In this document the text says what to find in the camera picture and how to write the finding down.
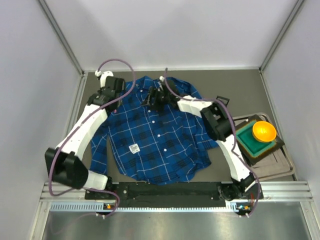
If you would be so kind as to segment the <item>blue plaid button shirt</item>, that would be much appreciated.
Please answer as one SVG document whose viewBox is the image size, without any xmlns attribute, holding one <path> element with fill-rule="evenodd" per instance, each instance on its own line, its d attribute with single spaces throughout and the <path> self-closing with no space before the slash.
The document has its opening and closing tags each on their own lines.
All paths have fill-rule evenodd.
<svg viewBox="0 0 320 240">
<path fill-rule="evenodd" d="M 148 76 L 126 83 L 130 94 L 91 140 L 91 171 L 108 174 L 108 147 L 122 175 L 155 185 L 190 181 L 211 164 L 208 151 L 218 144 L 207 135 L 200 117 L 169 104 L 161 112 L 141 105 L 149 88 L 159 83 Z M 131 153 L 133 144 L 140 152 Z"/>
</svg>

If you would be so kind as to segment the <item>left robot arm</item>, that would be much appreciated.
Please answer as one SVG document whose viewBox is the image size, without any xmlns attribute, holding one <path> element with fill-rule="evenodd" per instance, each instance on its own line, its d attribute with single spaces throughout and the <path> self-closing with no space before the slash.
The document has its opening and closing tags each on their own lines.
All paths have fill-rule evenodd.
<svg viewBox="0 0 320 240">
<path fill-rule="evenodd" d="M 82 115 L 57 147 L 48 148 L 45 162 L 48 175 L 56 182 L 72 189 L 106 190 L 108 177 L 87 169 L 82 162 L 84 152 L 98 128 L 122 103 L 119 97 L 125 80 L 105 71 L 98 78 L 100 89 L 90 96 Z"/>
</svg>

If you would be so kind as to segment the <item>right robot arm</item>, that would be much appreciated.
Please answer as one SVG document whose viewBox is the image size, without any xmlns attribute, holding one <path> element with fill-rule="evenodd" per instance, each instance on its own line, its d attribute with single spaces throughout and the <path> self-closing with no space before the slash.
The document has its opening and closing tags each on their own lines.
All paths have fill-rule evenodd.
<svg viewBox="0 0 320 240">
<path fill-rule="evenodd" d="M 216 141 L 222 150 L 230 170 L 232 183 L 222 183 L 217 187 L 221 198 L 227 201 L 259 198 L 261 185 L 255 173 L 242 159 L 234 121 L 227 106 L 220 99 L 199 99 L 180 94 L 173 82 L 163 78 L 160 87 L 149 88 L 141 105 L 155 111 L 162 111 L 165 105 L 172 105 L 181 112 L 200 117 L 207 135 Z"/>
</svg>

